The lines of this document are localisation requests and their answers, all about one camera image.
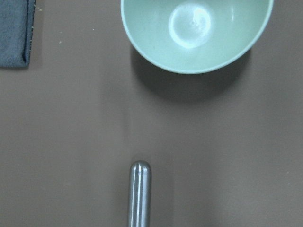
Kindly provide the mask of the grey folded cloth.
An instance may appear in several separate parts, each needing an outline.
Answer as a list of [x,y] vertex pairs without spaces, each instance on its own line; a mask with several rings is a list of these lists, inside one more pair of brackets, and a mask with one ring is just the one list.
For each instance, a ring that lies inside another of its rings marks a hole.
[[34,0],[0,2],[0,66],[23,68],[30,63],[34,30]]

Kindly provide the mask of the mint green bowl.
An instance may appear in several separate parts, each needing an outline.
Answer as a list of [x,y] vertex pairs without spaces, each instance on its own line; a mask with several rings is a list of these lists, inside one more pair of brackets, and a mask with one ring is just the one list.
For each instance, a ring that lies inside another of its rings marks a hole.
[[272,0],[123,0],[134,49],[160,69],[200,74],[242,57],[264,32]]

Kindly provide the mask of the steel muddler black tip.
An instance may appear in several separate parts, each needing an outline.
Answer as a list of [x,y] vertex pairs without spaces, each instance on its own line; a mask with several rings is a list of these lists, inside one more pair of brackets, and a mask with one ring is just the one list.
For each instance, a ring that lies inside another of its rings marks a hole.
[[135,161],[129,174],[128,226],[150,225],[152,169],[146,161]]

